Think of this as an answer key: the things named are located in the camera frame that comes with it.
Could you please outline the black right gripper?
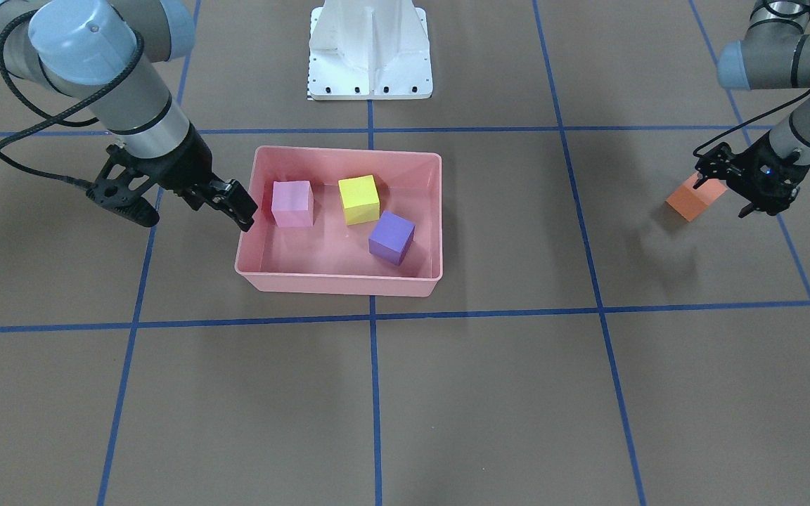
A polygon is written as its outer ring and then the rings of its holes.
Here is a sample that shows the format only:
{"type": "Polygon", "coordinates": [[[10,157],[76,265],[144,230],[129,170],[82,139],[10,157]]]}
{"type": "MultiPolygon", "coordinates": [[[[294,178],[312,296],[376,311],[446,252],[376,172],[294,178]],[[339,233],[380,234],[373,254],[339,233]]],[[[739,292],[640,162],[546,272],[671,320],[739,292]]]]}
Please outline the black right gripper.
{"type": "Polygon", "coordinates": [[[229,216],[242,233],[247,233],[254,224],[258,205],[237,180],[219,179],[212,163],[211,148],[191,126],[170,153],[145,160],[145,173],[154,177],[159,186],[184,199],[194,211],[208,205],[229,216]]]}

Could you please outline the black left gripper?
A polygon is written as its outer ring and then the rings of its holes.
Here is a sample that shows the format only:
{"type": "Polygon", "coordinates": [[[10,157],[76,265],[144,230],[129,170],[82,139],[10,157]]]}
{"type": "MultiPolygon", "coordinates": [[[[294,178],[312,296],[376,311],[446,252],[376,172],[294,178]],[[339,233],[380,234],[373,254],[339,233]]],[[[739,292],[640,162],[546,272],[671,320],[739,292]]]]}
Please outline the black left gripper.
{"type": "Polygon", "coordinates": [[[753,212],[775,216],[788,210],[810,170],[810,164],[799,163],[802,157],[800,148],[778,154],[768,134],[737,156],[726,142],[695,156],[698,176],[693,188],[700,189],[711,180],[732,179],[733,192],[748,202],[740,208],[739,219],[753,212]]]}

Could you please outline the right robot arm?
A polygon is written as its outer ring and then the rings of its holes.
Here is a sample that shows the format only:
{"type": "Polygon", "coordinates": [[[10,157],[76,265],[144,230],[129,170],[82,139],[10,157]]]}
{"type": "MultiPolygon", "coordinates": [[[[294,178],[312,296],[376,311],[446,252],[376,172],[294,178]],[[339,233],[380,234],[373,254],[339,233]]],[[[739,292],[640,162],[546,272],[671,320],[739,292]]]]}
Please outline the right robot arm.
{"type": "Polygon", "coordinates": [[[257,204],[213,173],[212,153],[155,62],[191,53],[192,13],[180,1],[0,1],[0,75],[41,121],[0,141],[0,160],[67,183],[100,208],[150,228],[152,186],[193,210],[208,205],[249,231],[257,204]],[[115,137],[93,181],[31,169],[4,148],[54,125],[102,124],[115,137]]]}

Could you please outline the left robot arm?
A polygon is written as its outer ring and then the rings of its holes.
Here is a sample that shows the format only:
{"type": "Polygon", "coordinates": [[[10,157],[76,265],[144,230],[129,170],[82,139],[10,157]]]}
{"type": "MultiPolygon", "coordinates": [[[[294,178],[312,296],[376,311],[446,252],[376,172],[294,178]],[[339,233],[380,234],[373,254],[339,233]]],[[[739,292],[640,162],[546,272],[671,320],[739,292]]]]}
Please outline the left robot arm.
{"type": "Polygon", "coordinates": [[[810,170],[810,1],[759,1],[745,37],[724,46],[717,79],[727,90],[801,89],[790,114],[742,153],[720,136],[694,150],[695,188],[723,181],[746,199],[740,218],[790,208],[810,170]]]}

